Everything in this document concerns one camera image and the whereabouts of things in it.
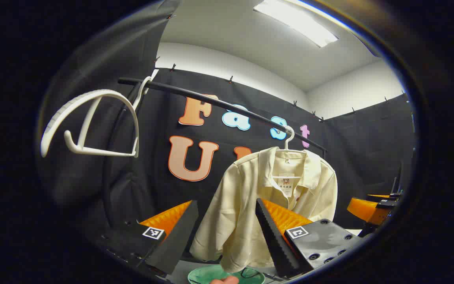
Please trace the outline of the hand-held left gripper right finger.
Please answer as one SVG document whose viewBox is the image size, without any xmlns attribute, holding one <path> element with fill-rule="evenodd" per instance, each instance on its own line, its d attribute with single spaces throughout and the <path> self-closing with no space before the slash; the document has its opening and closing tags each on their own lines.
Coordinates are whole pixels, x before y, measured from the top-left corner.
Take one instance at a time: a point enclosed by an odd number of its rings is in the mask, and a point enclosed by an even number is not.
<svg viewBox="0 0 454 284">
<path fill-rule="evenodd" d="M 280 277 L 292 278 L 315 270 L 360 241 L 328 219 L 312 222 L 263 198 L 257 199 L 255 212 Z"/>
</svg>

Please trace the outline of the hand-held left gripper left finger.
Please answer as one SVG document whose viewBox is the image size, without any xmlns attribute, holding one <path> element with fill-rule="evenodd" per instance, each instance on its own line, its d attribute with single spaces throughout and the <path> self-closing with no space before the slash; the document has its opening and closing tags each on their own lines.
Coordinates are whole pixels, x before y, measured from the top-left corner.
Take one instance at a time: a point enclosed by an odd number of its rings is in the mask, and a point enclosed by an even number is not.
<svg viewBox="0 0 454 284">
<path fill-rule="evenodd" d="M 182 259 L 197 217 L 196 201 L 157 212 L 151 200 L 96 200 L 91 241 L 132 273 L 168 276 Z"/>
</svg>

